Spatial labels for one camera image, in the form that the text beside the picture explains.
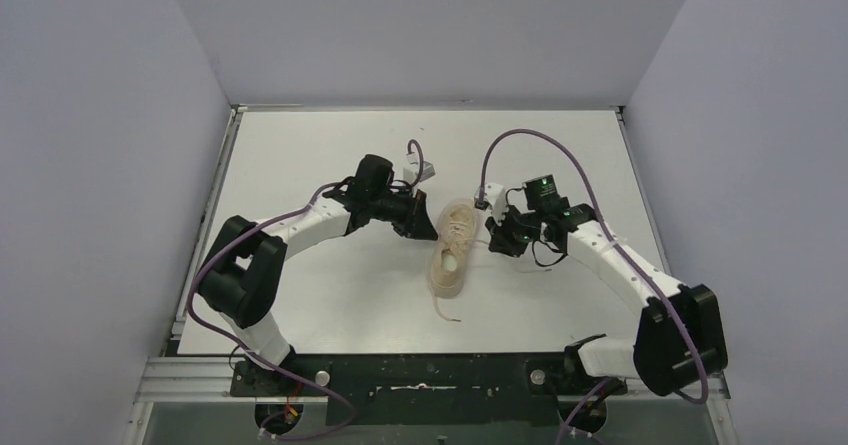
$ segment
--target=wall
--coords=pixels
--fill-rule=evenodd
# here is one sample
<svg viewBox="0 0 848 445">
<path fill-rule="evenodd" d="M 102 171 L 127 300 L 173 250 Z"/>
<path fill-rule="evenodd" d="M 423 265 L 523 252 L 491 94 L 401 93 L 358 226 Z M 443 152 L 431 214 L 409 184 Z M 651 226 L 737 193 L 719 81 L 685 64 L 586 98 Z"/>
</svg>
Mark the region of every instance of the wall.
<svg viewBox="0 0 848 445">
<path fill-rule="evenodd" d="M 621 105 L 684 0 L 178 0 L 234 103 Z"/>
<path fill-rule="evenodd" d="M 714 288 L 743 443 L 845 443 L 848 0 L 687 0 L 629 102 L 674 272 Z"/>
<path fill-rule="evenodd" d="M 0 0 L 3 443 L 117 443 L 227 101 L 174 0 Z"/>
</svg>

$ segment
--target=screw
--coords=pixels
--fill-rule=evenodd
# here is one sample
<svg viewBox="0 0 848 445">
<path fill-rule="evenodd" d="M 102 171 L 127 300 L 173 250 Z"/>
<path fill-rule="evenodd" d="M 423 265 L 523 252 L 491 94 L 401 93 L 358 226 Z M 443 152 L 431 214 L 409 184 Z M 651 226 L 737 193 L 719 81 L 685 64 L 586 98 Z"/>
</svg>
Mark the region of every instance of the screw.
<svg viewBox="0 0 848 445">
<path fill-rule="evenodd" d="M 318 373 L 315 374 L 315 383 L 322 387 L 326 387 L 327 384 L 330 383 L 330 374 L 324 370 L 319 370 Z"/>
<path fill-rule="evenodd" d="M 538 369 L 530 372 L 530 383 L 533 385 L 543 385 L 545 383 L 545 372 Z"/>
</svg>

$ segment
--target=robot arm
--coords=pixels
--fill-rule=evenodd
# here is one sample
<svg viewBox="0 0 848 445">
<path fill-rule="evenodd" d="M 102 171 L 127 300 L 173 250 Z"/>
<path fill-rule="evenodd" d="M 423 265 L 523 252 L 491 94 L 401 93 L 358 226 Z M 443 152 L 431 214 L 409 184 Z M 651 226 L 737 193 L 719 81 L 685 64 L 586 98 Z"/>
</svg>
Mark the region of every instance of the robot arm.
<svg viewBox="0 0 848 445">
<path fill-rule="evenodd" d="M 366 155 L 355 176 L 324 193 L 305 214 L 256 233 L 216 263 L 198 293 L 251 351 L 271 363 L 282 363 L 292 347 L 270 310 L 285 261 L 324 240 L 349 235 L 372 218 L 390 222 L 405 238 L 438 238 L 427 215 L 427 195 L 410 187 L 393 188 L 393 178 L 391 162 Z M 228 219 L 206 260 L 255 226 L 240 216 Z M 250 258 L 249 265 L 242 266 L 239 258 Z"/>
<path fill-rule="evenodd" d="M 566 361 L 578 373 L 590 377 L 639 378 L 657 395 L 668 395 L 698 380 L 698 373 L 679 331 L 654 291 L 614 250 L 586 204 L 570 206 L 556 191 L 548 175 L 525 182 L 528 213 L 509 204 L 506 190 L 486 185 L 484 207 L 491 207 L 486 228 L 491 233 L 489 250 L 520 256 L 533 241 L 544 241 L 588 267 L 606 283 L 628 308 L 640 317 L 636 341 L 598 335 L 566 347 Z M 689 288 L 636 253 L 618 243 L 665 294 L 681 316 L 700 352 L 707 373 L 727 366 L 727 350 L 712 291 L 704 285 Z"/>
</svg>

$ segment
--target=purple cable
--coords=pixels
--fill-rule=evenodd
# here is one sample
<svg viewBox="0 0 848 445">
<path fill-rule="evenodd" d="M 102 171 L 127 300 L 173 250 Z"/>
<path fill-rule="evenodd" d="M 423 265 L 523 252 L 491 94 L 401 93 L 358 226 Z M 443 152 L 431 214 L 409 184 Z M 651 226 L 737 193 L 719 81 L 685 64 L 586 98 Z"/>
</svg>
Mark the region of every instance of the purple cable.
<svg viewBox="0 0 848 445">
<path fill-rule="evenodd" d="M 415 180 L 409 184 L 409 188 L 414 188 L 421 181 L 421 175 L 424 175 L 424 152 L 421 151 L 421 144 L 418 143 L 418 140 L 411 139 L 406 144 L 406 153 L 412 153 L 412 147 L 415 147 L 415 152 L 418 153 L 418 175 L 415 177 Z"/>
<path fill-rule="evenodd" d="M 478 201 L 482 202 L 484 197 L 483 187 L 486 184 L 486 169 L 489 166 L 489 158 L 492 156 L 492 151 L 495 149 L 495 145 L 497 145 L 501 140 L 516 134 L 526 134 L 533 135 L 534 137 L 541 138 L 551 145 L 557 147 L 562 153 L 564 153 L 571 163 L 574 165 L 574 168 L 577 169 L 577 173 L 580 174 L 580 178 L 583 180 L 583 185 L 586 187 L 586 192 L 589 194 L 589 201 L 592 202 L 592 208 L 595 209 L 595 216 L 597 217 L 598 224 L 601 226 L 601 230 L 604 231 L 604 235 L 606 235 L 607 240 L 613 243 L 613 248 L 616 252 L 630 265 L 631 268 L 648 284 L 648 287 L 654 292 L 654 294 L 659 297 L 665 309 L 668 311 L 668 316 L 671 317 L 671 321 L 674 322 L 674 325 L 677 327 L 677 330 L 680 332 L 680 336 L 683 338 L 683 342 L 686 344 L 686 348 L 689 350 L 692 359 L 695 361 L 695 368 L 698 370 L 698 377 L 701 381 L 701 396 L 698 398 L 690 397 L 689 395 L 676 391 L 677 395 L 688 402 L 692 402 L 698 405 L 707 403 L 707 399 L 709 398 L 710 388 L 709 382 L 707 378 L 707 370 L 704 368 L 704 362 L 701 360 L 701 355 L 698 353 L 698 348 L 695 346 L 695 342 L 692 340 L 692 337 L 689 335 L 689 332 L 686 330 L 686 325 L 683 324 L 683 320 L 680 318 L 680 315 L 677 313 L 677 310 L 674 309 L 674 305 L 671 304 L 668 297 L 660 290 L 660 287 L 654 282 L 654 279 L 648 275 L 647 272 L 642 270 L 642 267 L 636 263 L 635 260 L 628 254 L 617 242 L 615 242 L 612 232 L 607 227 L 606 221 L 604 220 L 603 215 L 601 214 L 601 207 L 598 205 L 598 199 L 595 197 L 595 191 L 592 189 L 592 185 L 589 183 L 589 177 L 586 176 L 586 172 L 583 170 L 583 167 L 580 166 L 580 163 L 577 161 L 577 158 L 568 151 L 567 148 L 552 137 L 545 135 L 542 132 L 537 132 L 536 130 L 529 130 L 526 128 L 516 128 L 514 130 L 509 130 L 507 132 L 502 133 L 498 138 L 495 139 L 494 142 L 489 146 L 489 149 L 486 151 L 486 157 L 483 159 L 483 171 L 480 173 L 480 192 L 478 195 Z"/>
<path fill-rule="evenodd" d="M 587 393 L 585 396 L 583 396 L 583 398 L 580 399 L 579 402 L 577 402 L 577 406 L 574 407 L 571 410 L 571 413 L 568 414 L 568 417 L 566 417 L 565 421 L 562 422 L 562 425 L 559 426 L 559 432 L 557 433 L 557 438 L 554 441 L 554 445 L 559 445 L 560 440 L 562 440 L 562 437 L 565 436 L 565 432 L 567 432 L 569 428 L 574 428 L 574 427 L 570 426 L 569 423 L 571 423 L 571 421 L 574 420 L 574 417 L 577 416 L 577 412 L 579 412 L 580 409 L 583 408 L 586 405 L 586 403 L 589 401 L 589 397 L 594 396 L 596 393 L 598 393 L 601 389 L 603 389 L 611 381 L 612 381 L 612 377 L 607 377 L 607 378 L 601 380 L 600 382 L 595 384 L 595 386 L 591 390 L 589 390 L 589 393 Z M 574 428 L 574 430 L 581 432 L 581 433 L 585 433 L 586 435 L 589 434 L 588 432 L 580 430 L 579 428 Z M 604 441 L 601 440 L 600 437 L 596 437 L 594 434 L 590 438 L 592 438 L 596 442 L 600 443 L 601 445 L 604 444 Z"/>
<path fill-rule="evenodd" d="M 186 311 L 188 311 L 189 316 L 195 322 L 199 323 L 203 327 L 208 328 L 209 330 L 212 330 L 213 332 L 218 332 L 221 335 L 223 335 L 223 336 L 229 338 L 230 340 L 234 341 L 236 344 L 238 344 L 239 347 L 241 347 L 245 351 L 245 353 L 250 355 L 250 357 L 253 360 L 265 365 L 266 367 L 268 367 L 268 368 L 270 368 L 270 369 L 272 369 L 272 370 L 274 370 L 274 371 L 276 371 L 276 372 L 278 372 L 278 373 L 280 373 L 280 374 L 282 374 L 282 375 L 284 375 L 284 376 L 286 376 L 286 377 L 288 377 L 292 380 L 298 381 L 298 382 L 300 382 L 300 383 L 302 383 L 302 384 L 304 384 L 308 387 L 314 388 L 316 390 L 321 391 L 322 393 L 327 394 L 327 396 L 338 400 L 344 406 L 349 408 L 350 411 L 351 411 L 350 417 L 347 418 L 345 421 L 343 421 L 343 422 L 341 422 L 337 425 L 333 425 L 332 427 L 326 428 L 324 430 L 320 430 L 320 431 L 317 431 L 317 432 L 311 432 L 311 433 L 307 433 L 307 434 L 295 436 L 295 437 L 289 437 L 289 436 L 285 436 L 285 435 L 281 435 L 281 436 L 277 437 L 277 439 L 283 440 L 283 441 L 307 440 L 307 439 L 310 439 L 310 438 L 321 437 L 321 436 L 327 435 L 329 433 L 333 433 L 337 430 L 341 430 L 342 428 L 350 425 L 350 423 L 353 422 L 353 420 L 356 418 L 356 415 L 357 415 L 356 407 L 354 407 L 353 404 L 350 403 L 343 396 L 341 396 L 338 393 L 330 390 L 329 388 L 322 387 L 321 385 L 318 385 L 317 383 L 315 383 L 315 382 L 313 382 L 309 379 L 303 378 L 303 377 L 301 377 L 297 374 L 294 374 L 294 373 L 292 373 L 292 372 L 290 372 L 290 371 L 288 371 L 284 368 L 281 368 L 278 365 L 269 362 L 265 358 L 253 353 L 253 351 L 247 349 L 246 343 L 241 341 L 241 339 L 239 339 L 238 337 L 236 337 L 232 333 L 230 333 L 230 332 L 228 332 L 228 331 L 226 331 L 226 330 L 224 330 L 220 327 L 212 325 L 211 323 L 207 322 L 206 320 L 203 320 L 202 318 L 200 318 L 197 315 L 197 312 L 195 312 L 195 310 L 194 310 L 194 303 L 193 303 L 194 302 L 194 295 L 197 293 L 197 288 L 200 286 L 200 282 L 203 281 L 203 279 L 206 277 L 206 274 L 209 273 L 209 270 L 211 270 L 212 267 L 216 263 L 218 263 L 218 261 L 221 260 L 221 258 L 223 258 L 228 253 L 230 253 L 230 251 L 232 249 L 234 249 L 240 243 L 242 243 L 245 240 L 247 240 L 248 238 L 250 238 L 252 235 L 258 233 L 260 230 L 262 230 L 262 229 L 264 229 L 264 228 L 266 228 L 270 225 L 273 225 L 274 223 L 281 222 L 283 220 L 287 220 L 289 218 L 296 217 L 298 215 L 305 213 L 315 203 L 315 200 L 318 200 L 318 196 L 321 194 L 321 192 L 323 192 L 324 190 L 327 190 L 328 188 L 332 188 L 336 185 L 337 184 L 335 184 L 335 183 L 328 183 L 327 185 L 321 186 L 318 190 L 315 191 L 315 193 L 312 194 L 312 198 L 309 199 L 309 203 L 307 203 L 303 208 L 299 208 L 299 209 L 294 210 L 292 212 L 284 213 L 284 214 L 282 214 L 278 217 L 274 217 L 274 218 L 271 218 L 269 220 L 266 220 L 266 221 L 260 223 L 259 225 L 251 228 L 246 233 L 244 233 L 243 235 L 240 235 L 238 238 L 236 238 L 235 240 L 233 240 L 232 242 L 227 244 L 227 246 L 222 248 L 220 252 L 215 254 L 212 258 L 209 259 L 209 261 L 206 262 L 206 264 L 203 265 L 203 267 L 197 273 L 197 276 L 194 277 L 194 280 L 191 282 L 191 287 L 189 288 L 189 292 L 188 292 L 188 302 L 186 304 Z M 260 426 L 262 428 L 264 428 L 265 424 L 268 421 L 270 421 L 270 419 L 275 418 L 276 416 L 278 416 L 278 415 L 273 415 L 271 417 L 266 418 Z"/>
</svg>

